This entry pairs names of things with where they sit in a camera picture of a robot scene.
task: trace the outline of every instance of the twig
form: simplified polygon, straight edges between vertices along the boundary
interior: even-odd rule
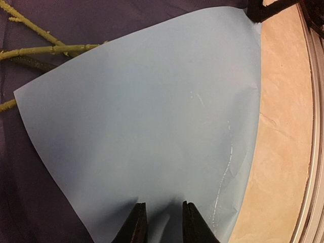
[[[51,71],[57,67],[54,64],[47,63],[47,62],[41,62],[35,58],[28,57],[28,56],[12,57],[12,58],[9,58],[8,61],[23,65],[26,67],[38,69],[42,72],[48,72],[48,71]]]
[[[9,4],[7,4],[4,0],[0,0],[0,8],[5,10],[7,13],[15,17],[16,22],[22,22],[27,27],[35,31],[37,34],[42,36],[44,39],[48,40],[49,42],[53,43],[56,46],[64,46],[65,44],[58,39],[56,39],[54,36],[52,36],[49,31],[45,31],[42,28],[38,27],[34,23],[32,23],[30,20],[25,18],[22,14],[20,14],[17,10],[15,10],[13,7],[11,7]],[[70,53],[71,57],[78,56],[77,53]]]
[[[33,55],[33,54],[43,54],[43,53],[59,54],[64,52],[86,52],[97,46],[99,45],[74,45],[74,46],[34,47],[34,48],[17,49],[8,52],[0,52],[0,61],[7,58],[24,56],[24,55]]]
[[[11,108],[15,107],[16,105],[17,105],[17,102],[15,99],[7,101],[3,104],[0,104],[0,113],[5,110],[11,109]]]

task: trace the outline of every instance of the beige surface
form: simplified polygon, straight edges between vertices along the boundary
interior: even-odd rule
[[[296,6],[263,23],[262,91],[255,156],[231,243],[288,243],[310,162],[312,94]]]

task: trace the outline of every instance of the white scratch mark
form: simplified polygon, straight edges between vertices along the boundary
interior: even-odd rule
[[[223,184],[224,178],[225,178],[226,173],[227,173],[227,171],[229,169],[229,166],[231,164],[232,155],[233,155],[233,139],[232,139],[233,137],[232,137],[232,131],[231,131],[231,126],[229,124],[229,120],[227,121],[227,123],[228,123],[229,137],[230,137],[230,141],[231,141],[231,153],[229,155],[228,164],[227,164],[226,170],[224,172],[224,175],[223,175],[223,177],[221,179],[221,183],[219,184],[218,192],[217,192],[217,197],[216,197],[216,201],[215,201],[214,212],[213,212],[213,228],[214,228],[214,234],[216,234],[216,227],[218,226],[218,223],[219,223],[219,220],[217,220],[216,225],[215,225],[215,215],[216,215],[216,207],[217,207],[217,203],[218,203],[218,198],[219,198],[219,194],[221,192],[221,188],[222,188],[222,184]]]
[[[201,102],[202,106],[203,106],[203,107],[205,107],[205,105],[204,105],[204,103],[203,103],[203,100],[201,99],[200,95],[199,95],[199,94],[197,94],[197,96],[198,96],[198,98],[199,98],[199,100],[200,100],[200,102]]]

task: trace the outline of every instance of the light blue paper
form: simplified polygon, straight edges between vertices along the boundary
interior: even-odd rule
[[[195,203],[221,242],[256,143],[260,32],[199,10],[86,52],[15,91],[27,132],[95,243],[146,202],[149,242],[181,242]]]

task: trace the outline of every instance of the purple fabric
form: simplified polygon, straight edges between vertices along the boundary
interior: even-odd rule
[[[101,44],[198,9],[245,8],[247,0],[7,0],[66,44]],[[49,43],[0,11],[0,46]],[[37,56],[60,64],[60,56]],[[0,62],[1,103],[41,72]],[[0,114],[0,242],[92,242],[86,228],[38,157],[17,108]]]

